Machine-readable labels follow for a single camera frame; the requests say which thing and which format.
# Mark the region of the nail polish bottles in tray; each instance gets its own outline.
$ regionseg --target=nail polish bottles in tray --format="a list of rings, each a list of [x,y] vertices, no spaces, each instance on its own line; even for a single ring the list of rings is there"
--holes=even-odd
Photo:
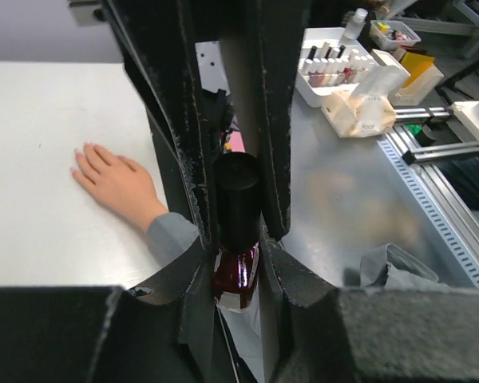
[[[335,90],[353,90],[376,61],[357,42],[339,45],[344,28],[309,28],[303,37],[296,88],[318,108]]]

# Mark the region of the white wall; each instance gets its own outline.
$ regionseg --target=white wall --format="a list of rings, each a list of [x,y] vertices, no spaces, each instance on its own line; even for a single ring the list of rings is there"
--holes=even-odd
[[[66,0],[0,0],[0,60],[119,62],[107,25],[78,27]]]

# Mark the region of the metal table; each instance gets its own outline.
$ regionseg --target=metal table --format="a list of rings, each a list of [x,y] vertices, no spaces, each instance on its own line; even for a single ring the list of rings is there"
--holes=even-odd
[[[476,286],[471,277],[479,274],[478,252],[465,243],[461,222],[433,196],[437,189],[420,176],[422,167],[400,161],[389,137],[338,138],[299,94],[291,115],[291,231],[283,244],[295,258],[336,286],[352,286],[362,255],[395,243],[442,282]],[[473,274],[464,268],[469,263],[477,265]]]

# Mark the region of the black bottle cap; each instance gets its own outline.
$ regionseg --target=black bottle cap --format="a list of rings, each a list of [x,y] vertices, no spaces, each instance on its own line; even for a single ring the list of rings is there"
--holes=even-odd
[[[307,60],[314,59],[314,56],[316,55],[316,50],[318,50],[318,47],[316,45],[313,45],[311,51],[309,52],[309,55],[307,56]]]
[[[426,146],[433,145],[437,140],[437,137],[427,125],[424,125],[422,130],[415,135],[415,139],[423,148],[425,148]]]
[[[341,58],[341,57],[342,57],[342,54],[344,53],[344,50],[345,50],[345,49],[346,49],[346,47],[345,47],[344,45],[339,46],[339,48],[338,48],[339,52],[338,52],[337,58]]]
[[[261,170],[254,156],[222,155],[213,164],[220,243],[241,254],[259,241],[263,204]]]

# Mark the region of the dark red nail polish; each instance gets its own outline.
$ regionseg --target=dark red nail polish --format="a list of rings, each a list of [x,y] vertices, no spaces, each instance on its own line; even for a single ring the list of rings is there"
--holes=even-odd
[[[246,310],[257,284],[263,200],[257,159],[231,152],[213,164],[220,231],[212,289],[217,306]]]

